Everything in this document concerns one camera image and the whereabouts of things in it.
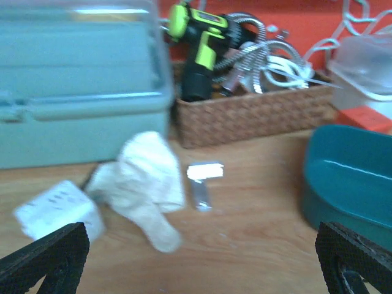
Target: small white cube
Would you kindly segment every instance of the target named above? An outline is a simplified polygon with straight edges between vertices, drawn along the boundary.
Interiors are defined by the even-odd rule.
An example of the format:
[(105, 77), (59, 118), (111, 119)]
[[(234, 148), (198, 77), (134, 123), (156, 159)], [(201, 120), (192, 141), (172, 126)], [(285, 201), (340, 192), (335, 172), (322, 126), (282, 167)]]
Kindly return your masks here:
[(90, 243), (105, 231), (98, 206), (70, 181), (63, 181), (14, 211), (23, 233), (41, 239), (63, 226), (83, 222)]

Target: wooden table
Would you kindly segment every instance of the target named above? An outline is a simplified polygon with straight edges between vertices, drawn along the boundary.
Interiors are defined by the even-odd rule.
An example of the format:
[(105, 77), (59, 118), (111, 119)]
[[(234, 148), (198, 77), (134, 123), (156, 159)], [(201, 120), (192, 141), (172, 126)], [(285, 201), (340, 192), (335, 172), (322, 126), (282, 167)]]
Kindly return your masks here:
[[(108, 230), (91, 246), (78, 293), (328, 293), (315, 253), (317, 232), (299, 207), (308, 136), (299, 132), (198, 150), (182, 149), (171, 139), (183, 169), (200, 160), (225, 164), (225, 177), (208, 183), (213, 212), (196, 212), (189, 201), (185, 211), (169, 214), (184, 244), (165, 255), (133, 223), (102, 208)], [(0, 257), (31, 242), (12, 216), (16, 206), (61, 180), (83, 183), (95, 166), (0, 171)]]

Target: red wall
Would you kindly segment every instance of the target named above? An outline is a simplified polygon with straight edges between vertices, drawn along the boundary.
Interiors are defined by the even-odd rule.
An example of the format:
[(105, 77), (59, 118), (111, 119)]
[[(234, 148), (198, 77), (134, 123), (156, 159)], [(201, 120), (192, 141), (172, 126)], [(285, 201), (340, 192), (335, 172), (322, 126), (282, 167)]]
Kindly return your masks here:
[[(167, 17), (171, 5), (177, 2), (178, 0), (160, 0), (162, 17)], [(205, 10), (216, 14), (243, 10), (259, 17), (267, 26), (276, 25), (280, 29), (287, 29), (290, 32), (288, 42), (303, 55), (313, 44), (330, 37), (335, 31), (342, 19), (342, 3), (343, 0), (207, 0)], [(375, 17), (386, 9), (392, 9), (391, 0), (370, 0), (369, 3), (370, 17)], [(191, 5), (197, 8), (198, 1), (192, 1)], [(361, 17), (362, 8), (354, 0), (351, 0), (350, 10), (355, 17)], [(391, 23), (392, 14), (385, 16), (375, 29)], [(358, 32), (366, 26), (354, 24)], [(185, 54), (184, 46), (176, 46), (171, 52), (174, 60), (183, 59)], [(323, 53), (314, 54), (310, 62), (316, 69), (323, 67)]]

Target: white rag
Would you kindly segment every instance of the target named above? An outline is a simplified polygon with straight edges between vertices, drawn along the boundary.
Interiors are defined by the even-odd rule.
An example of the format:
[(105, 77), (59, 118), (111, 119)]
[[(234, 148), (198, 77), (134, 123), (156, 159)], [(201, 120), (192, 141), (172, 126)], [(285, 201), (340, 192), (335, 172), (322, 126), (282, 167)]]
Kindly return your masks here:
[(171, 253), (181, 235), (163, 213), (186, 205), (181, 168), (157, 132), (143, 132), (129, 140), (115, 162), (99, 165), (85, 192), (137, 224), (157, 250)]

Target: teal plastic bin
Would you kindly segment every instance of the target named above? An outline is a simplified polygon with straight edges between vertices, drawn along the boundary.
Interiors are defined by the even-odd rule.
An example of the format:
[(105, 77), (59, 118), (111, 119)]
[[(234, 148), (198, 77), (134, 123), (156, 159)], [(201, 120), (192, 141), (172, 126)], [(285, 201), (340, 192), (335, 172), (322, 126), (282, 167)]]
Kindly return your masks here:
[(112, 160), (136, 133), (168, 134), (154, 1), (24, 4), (0, 4), (0, 168)]
[(392, 251), (392, 137), (318, 128), (304, 163), (302, 210), (314, 227), (339, 222)]

